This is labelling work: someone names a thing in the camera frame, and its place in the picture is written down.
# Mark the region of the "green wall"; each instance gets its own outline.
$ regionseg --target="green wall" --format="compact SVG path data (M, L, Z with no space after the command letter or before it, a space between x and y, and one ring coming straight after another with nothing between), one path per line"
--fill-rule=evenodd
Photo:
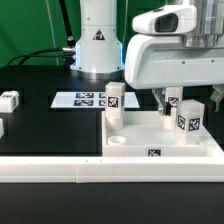
M123 38L124 11L126 0L117 0L117 36ZM66 35L59 3L49 0L55 31L56 46L66 46ZM134 16L158 8L165 0L129 0L127 44L135 34L131 27ZM66 5L76 40L80 37L80 4L79 0L67 0ZM0 6L0 67L5 66L13 57L30 54L34 51L53 48L51 27L47 12L46 0L1 0ZM54 65L55 59L34 58L26 64Z

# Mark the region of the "warning label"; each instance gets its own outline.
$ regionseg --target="warning label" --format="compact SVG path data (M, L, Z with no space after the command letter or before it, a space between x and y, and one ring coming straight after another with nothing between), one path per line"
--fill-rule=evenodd
M105 40L102 31L99 29L94 36L93 40Z

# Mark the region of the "black table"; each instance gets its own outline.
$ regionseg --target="black table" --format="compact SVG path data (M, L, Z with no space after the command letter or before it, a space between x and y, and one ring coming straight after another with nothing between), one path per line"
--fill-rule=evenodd
M0 91L20 93L16 111L1 114L6 133L0 141L0 154L100 156L101 110L55 110L50 105L57 91L100 92L105 84L107 81L76 79L63 67L0 69ZM185 97L203 99L210 94L207 87L196 89L186 89ZM155 107L149 91L136 94L141 110ZM222 120L221 112L210 113L205 120L220 144ZM223 224L224 184L0 184L0 204L1 224Z

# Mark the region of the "black cable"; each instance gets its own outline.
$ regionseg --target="black cable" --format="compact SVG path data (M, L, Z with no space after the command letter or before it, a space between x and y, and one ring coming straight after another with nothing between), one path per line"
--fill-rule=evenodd
M57 52L57 51L63 51L63 49L62 48L50 48L50 49L35 51L35 52L33 52L33 53L29 54L29 55L26 55L24 57L24 59L19 62L19 65L23 65L24 62L26 62L30 57L32 57L34 55L50 53L50 52Z
M67 44L69 47L73 47L75 46L75 39L73 38L73 35L72 35L72 29L71 29L71 25L70 25L70 21L68 17L65 0L59 0L59 4L61 7L61 13L64 20L65 32L67 35Z
M71 58L71 55L20 55L20 56L17 56L15 58L12 58L8 63L7 63L7 66L10 66L10 64L19 59L19 58L26 58L26 57L29 57L30 58Z

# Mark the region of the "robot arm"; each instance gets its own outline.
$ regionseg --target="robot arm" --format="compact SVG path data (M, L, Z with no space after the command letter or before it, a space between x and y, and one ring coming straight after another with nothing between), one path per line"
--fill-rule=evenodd
M224 90L224 0L173 4L133 20L140 34L129 43L125 79L135 89L219 84L213 94L218 102Z

